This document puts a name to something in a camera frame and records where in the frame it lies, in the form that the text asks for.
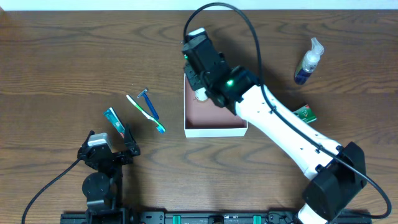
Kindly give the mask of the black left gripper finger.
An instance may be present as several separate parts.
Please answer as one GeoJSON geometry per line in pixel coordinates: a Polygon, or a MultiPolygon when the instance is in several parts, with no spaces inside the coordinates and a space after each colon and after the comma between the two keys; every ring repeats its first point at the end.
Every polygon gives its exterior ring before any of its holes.
{"type": "Polygon", "coordinates": [[[128,124],[125,125],[124,145],[126,146],[127,149],[135,149],[136,148],[136,141],[132,136],[130,126],[128,124]]]}
{"type": "Polygon", "coordinates": [[[93,131],[93,130],[91,130],[90,132],[89,132],[89,134],[88,134],[88,136],[87,136],[87,138],[86,138],[86,140],[85,140],[85,144],[87,145],[88,144],[88,141],[90,140],[90,137],[92,136],[92,135],[94,135],[95,134],[95,132],[93,131]]]}

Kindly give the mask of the white cream tube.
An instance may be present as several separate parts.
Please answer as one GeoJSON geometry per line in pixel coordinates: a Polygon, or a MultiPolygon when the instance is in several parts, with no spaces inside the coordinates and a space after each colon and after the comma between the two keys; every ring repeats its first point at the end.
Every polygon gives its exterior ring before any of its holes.
{"type": "Polygon", "coordinates": [[[195,90],[195,98],[198,101],[206,101],[208,99],[206,95],[206,89],[205,88],[200,88],[195,90]]]}

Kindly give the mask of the clear spray bottle blue liquid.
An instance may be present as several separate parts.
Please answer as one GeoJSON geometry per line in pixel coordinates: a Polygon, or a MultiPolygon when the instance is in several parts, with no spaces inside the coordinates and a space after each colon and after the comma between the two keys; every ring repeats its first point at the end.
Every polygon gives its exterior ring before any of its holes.
{"type": "Polygon", "coordinates": [[[305,53],[294,74],[294,81],[298,85],[303,85],[309,79],[325,50],[316,37],[311,38],[311,43],[312,48],[305,53]]]}

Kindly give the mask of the green soap bar packet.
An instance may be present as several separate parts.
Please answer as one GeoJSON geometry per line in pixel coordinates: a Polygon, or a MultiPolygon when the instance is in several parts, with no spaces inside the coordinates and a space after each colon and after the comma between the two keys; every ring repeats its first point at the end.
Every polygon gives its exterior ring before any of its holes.
{"type": "Polygon", "coordinates": [[[300,118],[304,123],[312,123],[317,120],[317,117],[315,116],[309,105],[304,105],[301,108],[295,110],[294,115],[300,118]]]}

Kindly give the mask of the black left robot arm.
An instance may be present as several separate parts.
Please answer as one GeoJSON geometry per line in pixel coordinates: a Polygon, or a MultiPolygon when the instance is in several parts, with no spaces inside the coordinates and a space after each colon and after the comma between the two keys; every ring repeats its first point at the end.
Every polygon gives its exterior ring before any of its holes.
{"type": "Polygon", "coordinates": [[[113,152],[106,133],[95,134],[90,131],[78,150],[77,158],[96,171],[90,174],[82,185],[88,210],[99,212],[122,206],[122,166],[132,164],[133,157],[141,154],[128,125],[125,127],[124,145],[126,147],[124,151],[113,152]]]}

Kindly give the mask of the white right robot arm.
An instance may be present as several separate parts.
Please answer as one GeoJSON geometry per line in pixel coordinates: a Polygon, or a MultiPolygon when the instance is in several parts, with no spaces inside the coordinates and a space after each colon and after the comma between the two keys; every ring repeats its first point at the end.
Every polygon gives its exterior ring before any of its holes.
{"type": "Polygon", "coordinates": [[[330,223],[368,184],[363,150],[343,147],[311,128],[280,103],[258,77],[242,66],[231,68],[205,30],[184,37],[185,74],[192,90],[202,89],[220,108],[253,124],[299,166],[310,181],[303,192],[300,223],[330,223]]]}

